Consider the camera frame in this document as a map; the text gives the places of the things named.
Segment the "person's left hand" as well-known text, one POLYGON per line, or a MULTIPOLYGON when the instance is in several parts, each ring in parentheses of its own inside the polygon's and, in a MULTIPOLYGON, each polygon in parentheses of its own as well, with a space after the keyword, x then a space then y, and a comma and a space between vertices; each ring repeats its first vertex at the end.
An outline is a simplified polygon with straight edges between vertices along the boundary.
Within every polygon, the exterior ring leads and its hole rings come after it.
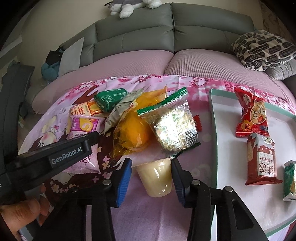
POLYGON ((32 240, 26 226, 37 220, 41 226, 49 215, 50 203, 43 195, 1 206, 1 240, 32 240))

